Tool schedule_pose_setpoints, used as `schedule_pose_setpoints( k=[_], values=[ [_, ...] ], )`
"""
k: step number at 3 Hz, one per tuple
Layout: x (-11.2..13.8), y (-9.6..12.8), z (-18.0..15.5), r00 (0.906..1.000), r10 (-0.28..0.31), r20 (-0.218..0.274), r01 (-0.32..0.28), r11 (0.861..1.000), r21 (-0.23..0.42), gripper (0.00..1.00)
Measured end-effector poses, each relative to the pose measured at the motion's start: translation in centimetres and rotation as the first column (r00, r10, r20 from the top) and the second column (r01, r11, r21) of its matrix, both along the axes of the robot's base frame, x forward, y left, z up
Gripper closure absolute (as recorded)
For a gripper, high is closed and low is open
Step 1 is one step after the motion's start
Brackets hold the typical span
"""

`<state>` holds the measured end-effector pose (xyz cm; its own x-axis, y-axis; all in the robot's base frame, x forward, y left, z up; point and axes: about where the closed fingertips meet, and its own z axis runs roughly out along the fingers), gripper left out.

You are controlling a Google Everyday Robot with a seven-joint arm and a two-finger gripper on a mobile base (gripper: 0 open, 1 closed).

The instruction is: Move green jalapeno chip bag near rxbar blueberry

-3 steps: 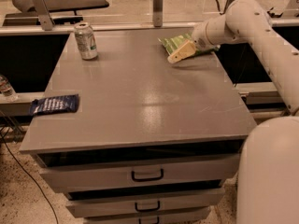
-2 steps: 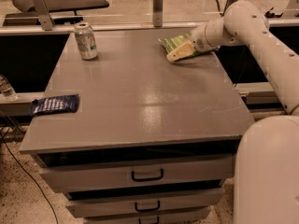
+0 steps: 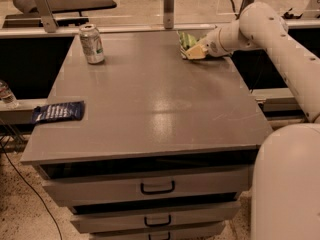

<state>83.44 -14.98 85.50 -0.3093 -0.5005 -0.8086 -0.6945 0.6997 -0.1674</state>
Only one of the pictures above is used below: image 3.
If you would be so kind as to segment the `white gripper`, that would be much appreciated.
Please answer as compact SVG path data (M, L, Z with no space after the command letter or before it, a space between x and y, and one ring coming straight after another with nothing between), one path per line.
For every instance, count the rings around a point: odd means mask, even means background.
M204 59L207 55L212 57L221 57L223 55L218 30L208 32L199 42L200 44L194 45L186 51L186 57L189 60Z

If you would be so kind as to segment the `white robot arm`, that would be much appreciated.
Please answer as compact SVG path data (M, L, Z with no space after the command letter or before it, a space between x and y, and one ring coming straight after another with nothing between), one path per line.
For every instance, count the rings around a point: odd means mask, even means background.
M288 33L268 4L254 2L181 54L188 60L264 51L307 121L284 126L259 148L253 170L250 240L320 240L320 60Z

